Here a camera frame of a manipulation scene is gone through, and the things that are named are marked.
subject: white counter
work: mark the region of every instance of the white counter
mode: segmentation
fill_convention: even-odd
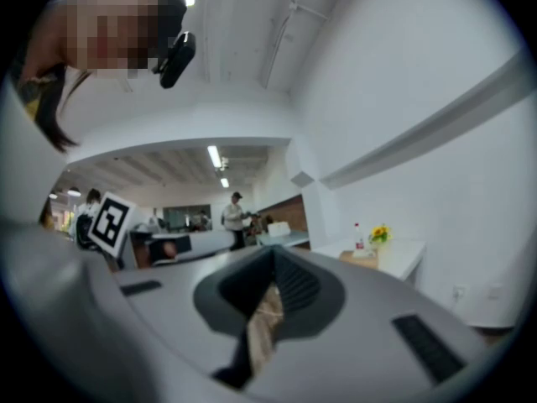
[[[313,252],[339,259],[342,251],[354,249],[354,241],[340,240],[330,245],[312,249]],[[425,257],[425,242],[419,240],[394,239],[378,251],[378,270],[399,280],[414,278],[413,273]]]
[[[310,241],[310,236],[307,232],[297,232],[292,230],[290,234],[285,236],[271,237],[268,233],[258,234],[256,236],[258,245],[282,245],[282,246],[296,246],[301,243]]]

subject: person in white shirt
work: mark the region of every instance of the person in white shirt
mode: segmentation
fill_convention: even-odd
[[[101,205],[101,193],[95,188],[91,188],[90,192],[88,192],[87,194],[86,202],[82,203],[76,208],[75,216],[73,217],[73,220],[71,221],[71,224],[69,227],[69,235],[71,236],[73,240],[75,241],[77,240],[76,223],[78,221],[78,218],[81,217],[82,215],[87,215],[88,217],[93,219],[96,216],[100,205]]]
[[[231,251],[244,248],[242,220],[250,216],[249,213],[245,214],[242,212],[242,208],[238,204],[240,199],[242,199],[242,196],[238,192],[234,192],[232,202],[224,208],[224,212],[222,213],[224,227],[226,230],[235,233],[235,244],[232,246]]]
[[[207,216],[207,212],[205,212],[204,210],[201,210],[200,216],[201,216],[201,225],[205,228],[205,230],[210,232],[212,230],[212,221]]]

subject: white ceiling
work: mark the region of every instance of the white ceiling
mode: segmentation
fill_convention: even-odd
[[[182,78],[288,92],[326,22],[304,9],[289,10],[293,1],[329,18],[338,0],[196,0],[183,20],[183,31],[196,36],[196,57]],[[129,80],[132,89],[144,88],[147,77],[154,79]],[[112,94],[122,92],[111,80],[96,81]],[[99,88],[93,84],[87,81],[81,90]]]
[[[91,188],[118,192],[130,186],[177,183],[221,186],[221,177],[226,177],[231,186],[249,186],[268,155],[264,146],[222,146],[218,151],[229,159],[223,176],[215,172],[207,148],[166,150],[70,166],[58,179],[55,190],[67,192],[75,186],[85,195]]]

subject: ceiling beam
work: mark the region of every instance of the ceiling beam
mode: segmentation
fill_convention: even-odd
[[[206,76],[209,83],[222,80],[222,60],[232,26],[236,0],[206,0],[203,9],[203,29],[206,56]]]
[[[205,180],[210,180],[214,176],[214,167],[212,166],[210,158],[205,151],[202,153],[206,155],[205,163],[200,160],[200,156],[196,152],[192,150],[186,150],[185,153],[190,157],[190,160],[196,166],[197,171],[201,175],[203,175]]]
[[[267,156],[253,156],[253,157],[225,157],[230,162],[234,163],[263,163],[267,160]]]
[[[178,163],[188,170],[193,180],[195,180],[199,184],[203,183],[203,175],[200,175],[197,169],[195,169],[195,167],[190,162],[190,157],[186,156],[184,151],[176,150],[171,151],[171,153],[175,155],[175,158],[177,159]]]
[[[134,157],[123,157],[121,160],[123,163],[125,163],[132,169],[135,169],[136,171],[140,172],[142,175],[148,177],[149,179],[152,179],[153,181],[158,182],[158,183],[163,182],[163,179],[162,177],[160,177],[160,175],[157,175],[155,172],[149,169],[146,165],[134,159]]]
[[[168,161],[166,161],[158,152],[151,152],[145,155],[145,158],[151,161],[153,164],[160,167],[160,169],[168,172],[176,181],[184,183],[186,178]]]
[[[311,35],[311,37],[308,34],[305,34],[305,32],[313,33],[314,30],[312,28],[308,28],[307,30],[301,30],[302,35],[295,40],[294,43],[292,40],[284,40],[284,38],[287,38],[288,29],[291,31],[297,30],[297,24],[295,24],[294,27],[290,27],[293,20],[296,23],[300,22],[300,19],[299,21],[295,19],[295,15],[298,12],[309,13],[324,23],[330,19],[331,12],[335,7],[335,4],[337,4],[337,0],[335,1],[333,7],[323,8],[323,11],[327,11],[323,13],[315,8],[317,6],[316,1],[287,0],[287,4],[284,6],[288,8],[288,10],[286,10],[286,14],[278,23],[278,28],[275,30],[275,35],[271,41],[271,45],[273,46],[272,52],[269,53],[268,59],[265,61],[263,66],[262,83],[265,88],[276,87],[278,89],[282,88],[283,91],[288,91],[290,85],[278,85],[281,83],[281,76],[273,76],[273,71],[281,73],[282,71],[288,70],[289,68],[287,67],[287,61],[289,61],[288,59],[290,58],[290,55],[295,59],[295,70],[298,71],[304,64],[305,58],[309,54],[311,46],[313,46],[316,38],[318,37],[318,34]],[[287,79],[289,79],[292,84],[292,80],[295,79],[295,76],[287,76]]]
[[[108,190],[122,190],[125,187],[124,184],[104,176],[103,172],[96,166],[88,166],[84,169],[84,172],[94,181],[99,181]]]
[[[96,166],[100,170],[104,170],[110,175],[119,177],[125,181],[127,181],[131,185],[142,185],[142,181],[138,178],[135,178],[134,176],[131,176],[129,173],[127,173],[125,170],[120,169],[116,165],[112,165],[110,162],[102,161],[100,163],[97,163]]]

